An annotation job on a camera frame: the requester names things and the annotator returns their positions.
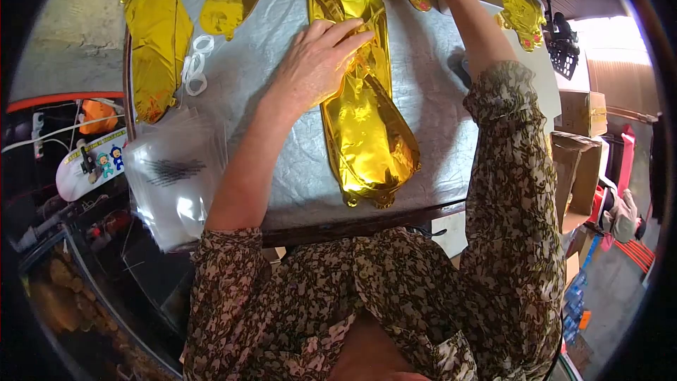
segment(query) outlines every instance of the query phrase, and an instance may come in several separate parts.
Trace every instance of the sleeve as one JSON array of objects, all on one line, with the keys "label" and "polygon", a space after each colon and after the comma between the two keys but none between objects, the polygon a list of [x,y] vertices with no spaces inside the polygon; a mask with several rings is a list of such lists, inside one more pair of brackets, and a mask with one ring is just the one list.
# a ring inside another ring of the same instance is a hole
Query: sleeve
[{"label": "sleeve", "polygon": [[556,172],[532,78],[522,64],[500,62],[480,74],[464,100],[479,135],[461,274],[504,310],[502,335],[510,339],[513,361],[542,365],[559,341],[564,259]]},{"label": "sleeve", "polygon": [[240,371],[265,325],[258,293],[270,265],[261,254],[261,231],[205,231],[192,260],[183,377],[225,379]]}]

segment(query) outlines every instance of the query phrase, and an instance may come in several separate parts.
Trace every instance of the clear plastic bag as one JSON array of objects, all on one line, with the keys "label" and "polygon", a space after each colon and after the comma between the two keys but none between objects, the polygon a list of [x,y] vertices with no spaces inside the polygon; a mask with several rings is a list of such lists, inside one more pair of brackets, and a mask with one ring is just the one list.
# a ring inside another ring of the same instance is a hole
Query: clear plastic bag
[{"label": "clear plastic bag", "polygon": [[226,164],[225,127],[195,109],[167,115],[124,150],[137,211],[167,252],[197,240]]}]

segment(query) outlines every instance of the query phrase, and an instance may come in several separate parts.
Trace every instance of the hand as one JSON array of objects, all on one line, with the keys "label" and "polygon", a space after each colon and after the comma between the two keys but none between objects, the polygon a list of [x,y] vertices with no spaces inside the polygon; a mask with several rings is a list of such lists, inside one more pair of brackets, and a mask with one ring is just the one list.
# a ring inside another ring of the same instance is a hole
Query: hand
[{"label": "hand", "polygon": [[362,24],[360,18],[337,24],[325,19],[313,21],[294,39],[267,96],[274,97],[283,105],[283,112],[295,118],[332,97],[341,88],[355,52],[374,37],[373,31],[346,37]]}]

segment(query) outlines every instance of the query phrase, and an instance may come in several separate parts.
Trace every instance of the water bottle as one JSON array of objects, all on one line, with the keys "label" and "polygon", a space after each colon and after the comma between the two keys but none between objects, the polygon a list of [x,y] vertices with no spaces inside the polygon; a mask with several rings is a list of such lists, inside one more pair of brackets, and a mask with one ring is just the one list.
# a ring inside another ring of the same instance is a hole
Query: water bottle
[{"label": "water bottle", "polygon": [[569,287],[566,293],[564,293],[564,300],[567,302],[573,302],[577,304],[583,299],[583,290],[580,289],[577,285],[572,285]]}]

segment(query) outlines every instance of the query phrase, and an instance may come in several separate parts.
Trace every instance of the orange object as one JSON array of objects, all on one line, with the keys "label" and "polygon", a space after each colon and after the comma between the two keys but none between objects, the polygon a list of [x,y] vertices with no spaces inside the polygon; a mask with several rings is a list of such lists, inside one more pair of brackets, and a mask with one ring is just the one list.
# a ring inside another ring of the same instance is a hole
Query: orange object
[{"label": "orange object", "polygon": [[642,269],[642,271],[644,271],[644,273],[648,272],[648,267],[646,266],[646,264],[641,262],[638,258],[636,258],[632,254],[632,251],[627,249],[624,245],[621,245],[618,241],[614,241],[614,244],[616,245],[616,247],[618,247],[620,250],[622,250],[623,253],[628,255],[628,258],[632,259],[632,261],[635,262],[637,264],[637,266],[639,266]]},{"label": "orange object", "polygon": [[590,322],[590,316],[592,315],[592,312],[589,310],[584,310],[583,311],[583,316],[581,317],[581,321],[578,324],[579,329],[586,329],[588,327],[588,322]]},{"label": "orange object", "polygon": [[[83,122],[98,120],[107,116],[115,116],[115,109],[106,105],[105,103],[97,101],[83,101],[83,111],[85,111],[85,120]],[[80,127],[80,132],[82,134],[108,132],[115,128],[116,123],[118,123],[117,118],[109,118],[107,120],[83,125]]]},{"label": "orange object", "polygon": [[93,91],[93,92],[75,92],[75,93],[59,93],[57,95],[47,95],[23,98],[19,101],[12,102],[7,105],[7,113],[20,111],[31,106],[49,105],[50,103],[67,102],[79,100],[81,98],[123,98],[124,93],[121,91]]},{"label": "orange object", "polygon": [[642,262],[651,265],[653,258],[649,256],[645,250],[641,249],[641,247],[637,245],[637,241],[631,240],[627,244],[630,246],[630,250],[635,253],[635,256],[637,256]]}]

